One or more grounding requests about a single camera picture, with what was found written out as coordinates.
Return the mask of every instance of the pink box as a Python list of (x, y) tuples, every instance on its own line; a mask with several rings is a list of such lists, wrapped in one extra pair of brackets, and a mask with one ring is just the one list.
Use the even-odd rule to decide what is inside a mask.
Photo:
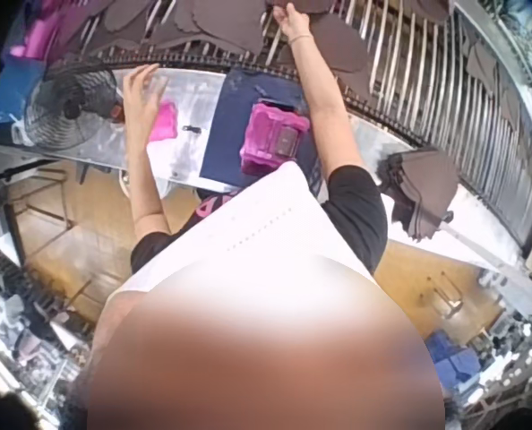
[(242, 171), (247, 175), (263, 176), (287, 161), (296, 160), (302, 136), (309, 130), (307, 118), (257, 103), (240, 150)]

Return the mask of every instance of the bracelet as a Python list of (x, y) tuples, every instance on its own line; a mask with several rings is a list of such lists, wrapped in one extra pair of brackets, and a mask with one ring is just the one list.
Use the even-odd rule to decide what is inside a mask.
[(313, 39), (313, 36), (311, 34), (301, 34), (299, 36), (296, 36), (292, 40), (290, 40), (288, 42), (288, 44), (292, 47), (292, 45), (294, 45), (294, 42), (296, 42), (298, 39), (303, 39), (303, 38), (312, 38)]

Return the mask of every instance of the woman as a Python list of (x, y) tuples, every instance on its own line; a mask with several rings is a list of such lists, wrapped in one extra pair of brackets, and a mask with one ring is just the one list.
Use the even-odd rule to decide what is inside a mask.
[[(287, 163), (237, 196), (204, 202), (216, 213), (204, 217), (208, 211), (195, 212), (179, 233), (171, 234), (145, 149), (163, 88), (146, 102), (142, 91), (158, 67), (129, 74), (124, 108), (139, 239), (132, 256), (135, 274), (109, 298), (100, 316), (90, 365), (65, 403), (63, 429), (86, 428), (90, 403), (90, 423), (98, 420), (91, 428), (442, 428), (441, 387), (425, 345), (370, 274), (382, 258), (387, 219), (357, 150), (339, 87), (309, 31), (308, 16), (292, 4), (287, 10), (276, 7), (274, 16), (304, 87), (329, 201), (321, 209), (299, 168)], [(291, 193), (307, 206), (307, 211), (295, 207), (300, 216), (294, 217), (293, 228), (315, 219), (322, 228), (312, 234), (324, 240), (318, 243), (286, 229), (287, 236), (268, 242), (274, 234), (270, 227), (263, 230), (261, 244), (273, 243), (274, 254), (293, 241), (321, 244), (321, 254), (335, 251), (326, 256), (356, 266), (361, 277), (350, 277), (330, 260), (296, 270), (293, 262), (306, 260), (295, 254), (291, 263), (278, 258), (267, 267), (260, 267), (262, 261), (253, 254), (245, 257), (249, 267), (232, 262), (232, 253), (217, 256), (202, 270), (188, 266), (193, 261), (184, 253), (213, 247), (216, 237), (227, 241), (228, 233), (242, 235), (245, 215), (255, 215), (256, 205), (267, 211), (268, 204)], [(173, 278), (177, 268), (179, 276)], [(327, 277), (328, 269), (338, 273), (338, 281)], [(237, 271), (248, 276), (240, 279)], [(161, 290), (168, 296), (159, 300)], [(184, 314), (180, 300), (169, 299), (183, 293), (194, 308), (203, 303), (205, 312)], [(232, 324), (224, 324), (221, 315)], [(337, 320), (352, 323), (353, 331), (332, 331)], [(321, 331), (331, 335), (323, 337)], [(128, 344), (135, 336), (139, 343)], [(280, 336), (295, 342), (282, 346), (275, 342)], [(392, 350), (401, 345), (403, 352)]]

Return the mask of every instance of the wrist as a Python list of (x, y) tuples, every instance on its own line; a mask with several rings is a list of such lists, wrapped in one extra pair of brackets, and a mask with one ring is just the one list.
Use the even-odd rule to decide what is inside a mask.
[(296, 34), (292, 38), (289, 38), (287, 43), (290, 47), (294, 47), (295, 45), (301, 44), (306, 40), (313, 41), (313, 35), (309, 31), (307, 33)]

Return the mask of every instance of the table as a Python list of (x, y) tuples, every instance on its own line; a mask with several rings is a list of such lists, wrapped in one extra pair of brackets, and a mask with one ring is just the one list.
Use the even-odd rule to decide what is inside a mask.
[[(119, 87), (128, 70), (114, 71)], [(225, 75), (201, 71), (163, 69), (158, 72), (169, 83), (163, 99), (172, 99), (179, 112), (178, 136), (174, 140), (150, 144), (149, 153), (155, 176), (168, 181), (226, 193), (236, 188), (201, 176), (202, 161), (206, 151), (212, 118), (219, 101), (219, 94)], [(390, 154), (411, 151), (412, 148), (401, 139), (357, 116), (350, 116), (350, 124), (358, 148), (372, 174), (378, 163)], [(183, 126), (200, 127), (202, 132), (194, 134), (183, 130)], [(125, 169), (124, 128), (121, 125), (105, 124), (99, 132), (84, 144), (70, 150), (47, 153), (33, 147), (16, 145), (17, 150), (35, 151), (61, 159)], [(384, 197), (386, 210), (391, 215), (393, 201)], [(474, 238), (478, 244), (499, 256), (510, 265), (517, 265), (520, 249), (502, 223), (465, 187), (459, 186), (450, 206), (455, 212), (451, 226), (465, 237)], [(391, 224), (389, 237), (406, 245), (444, 255), (462, 262), (487, 267), (486, 262), (472, 250), (441, 231), (433, 240), (415, 243), (403, 232), (401, 225)]]

